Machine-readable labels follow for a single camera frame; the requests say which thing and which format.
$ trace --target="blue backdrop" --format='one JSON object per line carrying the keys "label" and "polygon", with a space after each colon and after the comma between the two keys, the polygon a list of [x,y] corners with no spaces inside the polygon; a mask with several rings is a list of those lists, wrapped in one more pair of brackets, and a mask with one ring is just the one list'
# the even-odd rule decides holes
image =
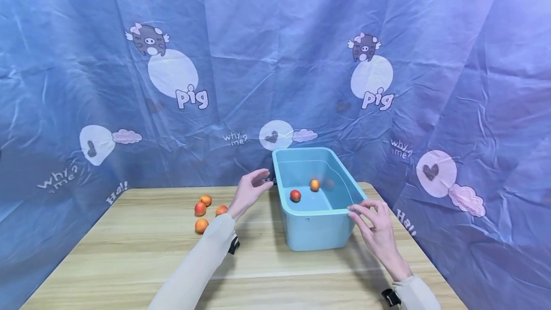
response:
{"label": "blue backdrop", "polygon": [[0,309],[125,190],[288,146],[373,184],[469,309],[540,309],[549,2],[0,0]]}

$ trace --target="white circle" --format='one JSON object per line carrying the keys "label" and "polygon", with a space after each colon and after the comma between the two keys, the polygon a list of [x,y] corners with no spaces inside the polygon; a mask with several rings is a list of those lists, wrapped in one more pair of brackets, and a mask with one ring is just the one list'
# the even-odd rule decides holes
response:
{"label": "white circle", "polygon": [[270,121],[260,129],[258,139],[266,150],[287,148],[293,142],[293,127],[285,121]]}
{"label": "white circle", "polygon": [[435,198],[445,197],[457,178],[457,165],[449,154],[439,150],[425,153],[417,163],[416,171],[421,186]]}
{"label": "white circle", "polygon": [[352,92],[359,99],[363,99],[365,92],[377,93],[379,88],[386,91],[394,78],[394,70],[390,61],[382,56],[374,55],[371,61],[362,61],[352,73],[350,86]]}
{"label": "white circle", "polygon": [[153,85],[173,99],[176,90],[186,91],[189,85],[196,89],[199,83],[199,75],[189,57],[174,49],[167,49],[164,56],[152,56],[147,69]]}
{"label": "white circle", "polygon": [[100,166],[115,148],[115,141],[109,129],[89,125],[80,130],[80,149],[84,157],[94,166]]}

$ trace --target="hand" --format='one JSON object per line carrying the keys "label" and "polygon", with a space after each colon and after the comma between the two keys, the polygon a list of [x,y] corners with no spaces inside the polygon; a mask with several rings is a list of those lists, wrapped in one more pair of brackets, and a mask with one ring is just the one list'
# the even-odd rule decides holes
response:
{"label": "hand", "polygon": [[237,221],[247,209],[254,205],[260,194],[274,185],[272,181],[266,180],[269,175],[268,169],[260,169],[243,176],[226,213]]}
{"label": "hand", "polygon": [[[412,276],[409,265],[396,247],[390,209],[386,202],[364,200],[359,205],[349,206],[348,209],[353,211],[348,213],[348,216],[362,232],[365,245],[385,266],[394,281],[402,281]],[[373,224],[373,227],[367,225],[360,215],[365,216]]]}

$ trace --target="pig illustration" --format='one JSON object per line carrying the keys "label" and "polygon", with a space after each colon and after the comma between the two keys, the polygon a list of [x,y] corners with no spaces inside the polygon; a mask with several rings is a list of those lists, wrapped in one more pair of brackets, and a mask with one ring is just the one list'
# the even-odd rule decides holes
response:
{"label": "pig illustration", "polygon": [[381,42],[371,35],[360,33],[354,38],[354,41],[348,40],[348,48],[352,49],[352,57],[354,61],[371,61],[375,55],[375,51],[381,48]]}
{"label": "pig illustration", "polygon": [[142,55],[165,55],[166,43],[169,35],[164,34],[159,28],[136,23],[129,32],[124,32],[128,41],[134,41],[134,45]]}

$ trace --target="forearm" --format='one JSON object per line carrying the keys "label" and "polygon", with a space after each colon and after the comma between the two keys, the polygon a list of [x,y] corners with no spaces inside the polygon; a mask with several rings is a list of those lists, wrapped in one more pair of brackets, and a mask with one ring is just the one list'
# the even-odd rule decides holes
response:
{"label": "forearm", "polygon": [[148,310],[193,310],[210,278],[221,265],[235,233],[235,220],[216,217],[178,269],[157,292]]}

